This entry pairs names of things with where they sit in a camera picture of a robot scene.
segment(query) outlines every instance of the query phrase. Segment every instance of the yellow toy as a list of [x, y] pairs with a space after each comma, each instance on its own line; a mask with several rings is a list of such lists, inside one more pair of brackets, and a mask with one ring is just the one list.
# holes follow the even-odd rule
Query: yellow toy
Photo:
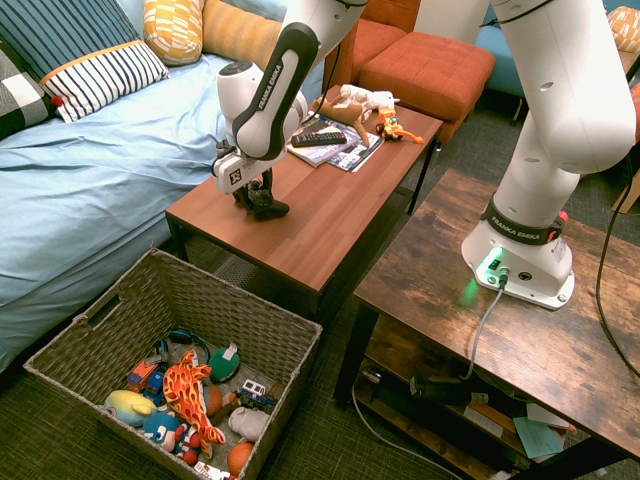
[[382, 123], [376, 125], [376, 133], [385, 140], [399, 140], [400, 137], [409, 137], [415, 143], [424, 143], [422, 137], [407, 132], [398, 120], [396, 111], [393, 108], [382, 109], [378, 112], [378, 118]]

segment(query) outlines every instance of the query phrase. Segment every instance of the blue toy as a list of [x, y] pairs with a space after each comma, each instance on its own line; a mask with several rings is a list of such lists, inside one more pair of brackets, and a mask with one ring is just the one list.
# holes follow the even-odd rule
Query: blue toy
[[104, 402], [111, 415], [132, 427], [141, 427], [157, 411], [156, 406], [142, 394], [129, 390], [114, 390]]
[[173, 412], [158, 412], [147, 419], [143, 425], [144, 436], [157, 443], [167, 452], [173, 452], [176, 446], [176, 430], [180, 421]]
[[144, 422], [144, 436], [160, 445], [163, 450], [173, 452], [187, 465], [194, 466], [200, 454], [200, 437], [197, 429], [180, 424], [175, 412], [158, 412]]

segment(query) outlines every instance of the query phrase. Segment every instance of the table leg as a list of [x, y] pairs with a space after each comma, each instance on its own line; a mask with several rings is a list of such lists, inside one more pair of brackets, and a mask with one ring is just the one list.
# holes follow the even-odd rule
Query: table leg
[[178, 258], [188, 262], [189, 257], [187, 256], [187, 249], [184, 246], [184, 237], [182, 235], [182, 228], [180, 227], [180, 224], [175, 222], [169, 215], [165, 214], [165, 217], [167, 219], [167, 224], [169, 224], [171, 238], [173, 238], [173, 241], [176, 244], [176, 254]]
[[431, 163], [431, 157], [433, 157], [433, 151], [436, 149], [436, 145], [438, 144], [439, 137], [440, 137], [440, 130], [438, 130], [438, 133], [434, 135], [434, 137], [431, 139], [431, 142], [429, 142], [429, 146], [427, 147], [427, 155], [424, 158], [424, 163], [422, 164], [422, 170], [420, 171], [418, 184], [416, 185], [416, 189], [413, 191], [413, 196], [411, 197], [411, 204], [409, 205], [409, 215], [413, 213], [413, 209], [415, 208], [416, 202], [418, 201], [418, 195], [420, 194], [420, 190], [422, 189], [424, 176], [427, 173], [427, 168], [429, 167], [429, 163]]
[[347, 344], [347, 351], [342, 360], [340, 375], [333, 392], [333, 397], [341, 406], [346, 406], [351, 400], [351, 387], [358, 376], [360, 363], [369, 345], [369, 339], [378, 321], [378, 314], [365, 305], [358, 307], [356, 320], [351, 329], [351, 337]]
[[624, 460], [627, 456], [619, 449], [594, 437], [567, 448], [540, 464], [522, 472], [512, 480], [569, 480]]

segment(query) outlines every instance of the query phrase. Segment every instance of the wicker basket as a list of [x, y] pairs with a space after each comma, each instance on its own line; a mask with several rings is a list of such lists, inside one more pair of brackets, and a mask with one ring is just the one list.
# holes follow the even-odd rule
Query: wicker basket
[[25, 368], [179, 478], [205, 478], [100, 407], [176, 325], [212, 345], [233, 339], [243, 365], [285, 385], [239, 477], [256, 478], [303, 392], [322, 331], [313, 322], [152, 249]]

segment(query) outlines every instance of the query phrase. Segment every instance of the paper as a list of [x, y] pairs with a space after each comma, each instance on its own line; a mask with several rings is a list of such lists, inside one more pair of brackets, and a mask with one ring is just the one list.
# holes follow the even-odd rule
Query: paper
[[535, 403], [527, 403], [527, 417], [533, 422], [546, 423], [559, 428], [569, 428], [569, 422], [545, 410]]
[[527, 417], [514, 418], [513, 422], [529, 458], [562, 451], [562, 444], [547, 425], [532, 422]]

